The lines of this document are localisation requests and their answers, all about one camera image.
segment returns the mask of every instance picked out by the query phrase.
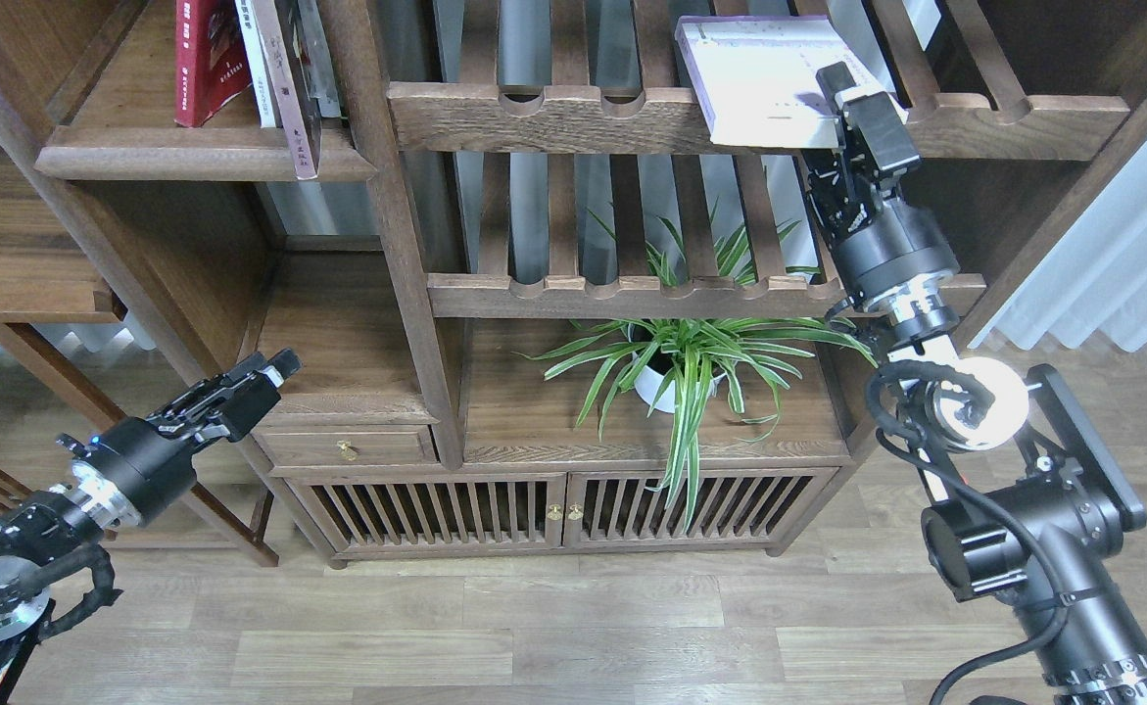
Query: black cable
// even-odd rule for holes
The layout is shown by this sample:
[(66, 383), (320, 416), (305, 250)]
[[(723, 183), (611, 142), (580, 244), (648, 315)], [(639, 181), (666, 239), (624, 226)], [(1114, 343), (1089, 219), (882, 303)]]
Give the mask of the black cable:
[(939, 366), (936, 362), (923, 362), (921, 360), (897, 360), (877, 367), (877, 371), (868, 376), (865, 381), (865, 406), (868, 407), (869, 415), (873, 415), (877, 428), (885, 430), (890, 436), (904, 438), (911, 446), (922, 445), (922, 430), (915, 425), (905, 424), (897, 420), (885, 406), (882, 405), (882, 389), (889, 384), (898, 384), (905, 379), (919, 381), (947, 381), (959, 385), (973, 398), (970, 410), (970, 423), (981, 423), (986, 410), (996, 401), (996, 395), (975, 376), (959, 373), (949, 366)]
[(57, 620), (46, 621), (41, 626), (40, 633), (37, 634), (39, 641), (46, 641), (65, 633), (68, 629), (75, 628), (86, 617), (97, 612), (100, 608), (110, 608), (112, 603), (116, 603), (116, 598), (120, 597), (120, 594), (124, 593), (123, 589), (111, 587), (112, 581), (116, 580), (116, 571), (111, 567), (111, 557), (108, 556), (107, 550), (103, 550), (102, 546), (93, 545), (78, 548), (75, 550), (76, 553), (84, 554), (84, 558), (80, 559), (80, 566), (89, 569), (94, 588), (91, 588), (89, 593), (84, 594), (81, 601), (69, 610), (68, 613), (58, 617)]
[[(1021, 541), (1021, 545), (1027, 550), (1030, 550), (1031, 556), (1035, 556), (1038, 561), (1044, 577), (1046, 577), (1048, 585), (1052, 587), (1053, 598), (1060, 597), (1063, 588), (1060, 571), (1056, 571), (1056, 565), (1053, 565), (1051, 558), (1048, 558), (1047, 554), (1044, 553), (1043, 546), (1039, 546), (1038, 540), (1035, 539), (1035, 535), (1031, 534), (1031, 532), (1027, 530), (1027, 527), (1022, 525), (1016, 517), (1008, 514), (1008, 510), (997, 504), (994, 500), (991, 500), (985, 494), (977, 492), (974, 487), (966, 485), (961, 477), (959, 477), (958, 473), (953, 473), (952, 470), (937, 465), (936, 463), (931, 463), (929, 460), (922, 460), (921, 456), (910, 453), (908, 451), (904, 451), (903, 447), (896, 446), (895, 442), (891, 442), (890, 439), (887, 438), (887, 433), (881, 428), (876, 430), (875, 436), (877, 437), (877, 442), (881, 442), (882, 447), (885, 447), (891, 455), (895, 455), (900, 460), (906, 460), (916, 468), (927, 470), (927, 472), (935, 473), (944, 481), (944, 485), (952, 489), (952, 492), (961, 495), (962, 500), (966, 500), (968, 503), (982, 509), (986, 516), (999, 520), (1000, 525), (1006, 527), (1013, 536), (1016, 536), (1016, 540)], [(1043, 630), (1039, 630), (1038, 634), (1035, 634), (1035, 636), (1031, 636), (1025, 641), (1015, 643), (1015, 645), (983, 653), (982, 656), (975, 657), (975, 659), (965, 661), (963, 664), (957, 666), (957, 668), (952, 668), (949, 674), (939, 681), (939, 686), (935, 687), (935, 692), (930, 696), (930, 705), (942, 705), (944, 697), (950, 690), (952, 690), (955, 682), (961, 680), (963, 676), (972, 674), (973, 671), (986, 668), (986, 666), (999, 664), (999, 661), (1015, 659), (1017, 656), (1046, 647), (1053, 639), (1056, 639), (1058, 634), (1061, 634), (1061, 629), (1064, 628), (1064, 624), (1069, 617), (1070, 608), (1060, 602), (1060, 600), (1056, 600), (1056, 608), (1052, 611), (1052, 619), (1048, 619), (1047, 625), (1044, 626)]]

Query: wooden cabinet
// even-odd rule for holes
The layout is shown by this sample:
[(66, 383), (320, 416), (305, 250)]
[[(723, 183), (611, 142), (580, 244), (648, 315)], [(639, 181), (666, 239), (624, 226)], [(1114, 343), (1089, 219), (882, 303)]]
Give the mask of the wooden cabinet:
[[(323, 125), (322, 179), (367, 182), (382, 252), (287, 249), (248, 183), (294, 178), (286, 141), (256, 126), (247, 97), (202, 130), (175, 128), (169, 3), (0, 3), (0, 144), (186, 379), (257, 346), (304, 358), (259, 429), (265, 447), (243, 452), (335, 565), (373, 554), (787, 545), (868, 452), (863, 362), (821, 352), (767, 441), (742, 441), (728, 414), (711, 414), (708, 501), (684, 533), (641, 489), (662, 468), (663, 423), (614, 409), (619, 423), (600, 442), (572, 428), (585, 379), (539, 383), (540, 366), (515, 355), (568, 335), (560, 319), (820, 315), (843, 295), (820, 244), (822, 275), (785, 273), (760, 155), (708, 141), (680, 84), (670, 3), (632, 3), (640, 85), (627, 88), (591, 85), (579, 1), (551, 1), (551, 79), (521, 86), (499, 85), (498, 0), (470, 0), (460, 23), (435, 23), (432, 3), (413, 2), (319, 0), (352, 117)], [(820, 0), (793, 5), (825, 11)], [(966, 313), (957, 336), (968, 339), (1146, 139), (1147, 3), (939, 6), (923, 48), (899, 0), (864, 3), (928, 159), (908, 197), (936, 210), (966, 272), (945, 296)], [(385, 25), (411, 8), (390, 23), (399, 29)], [(455, 84), (439, 68), (438, 26), (461, 32)], [(420, 61), (399, 66), (400, 45)], [(483, 206), (434, 218), (430, 186), (411, 169), (451, 169), (452, 151), (482, 152)], [(547, 158), (537, 280), (513, 267), (515, 151)], [(639, 156), (657, 152), (671, 156), (693, 267), (677, 287), (648, 276), (641, 258)], [(758, 275), (749, 285), (708, 268), (697, 156), (710, 152), (733, 157)], [(582, 271), (580, 155), (610, 155), (609, 281)], [(458, 204), (453, 180), (435, 180)], [(476, 258), (462, 224), (478, 226)]]

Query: white book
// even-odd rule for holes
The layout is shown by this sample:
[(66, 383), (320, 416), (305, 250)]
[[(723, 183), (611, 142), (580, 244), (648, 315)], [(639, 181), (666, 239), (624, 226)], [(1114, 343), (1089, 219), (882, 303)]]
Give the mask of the white book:
[(883, 91), (826, 17), (681, 17), (677, 44), (713, 144), (836, 148), (816, 83), (829, 64), (848, 64), (865, 93)]
[(273, 107), (272, 81), (264, 60), (264, 41), (256, 28), (253, 1), (234, 0), (239, 7), (239, 25), (242, 26), (242, 45), (247, 48), (247, 63), (251, 66), (251, 87), (256, 92), (259, 108), (259, 126), (281, 126), (276, 108)]

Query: red book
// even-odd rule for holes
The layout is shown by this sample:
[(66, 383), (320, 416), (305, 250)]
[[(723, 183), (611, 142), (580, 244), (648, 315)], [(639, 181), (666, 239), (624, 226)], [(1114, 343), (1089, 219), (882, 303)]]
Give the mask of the red book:
[(251, 85), (233, 0), (178, 1), (178, 124), (200, 126)]

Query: cabinet door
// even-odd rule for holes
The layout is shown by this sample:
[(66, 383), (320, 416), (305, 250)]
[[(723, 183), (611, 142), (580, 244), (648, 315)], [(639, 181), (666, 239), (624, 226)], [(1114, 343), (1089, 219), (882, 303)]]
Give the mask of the cabinet door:
[(560, 547), (564, 473), (286, 478), (337, 558), (466, 556)]
[(694, 518), (686, 492), (650, 487), (662, 473), (570, 473), (564, 546), (646, 550), (767, 546), (795, 525), (835, 468), (702, 470)]

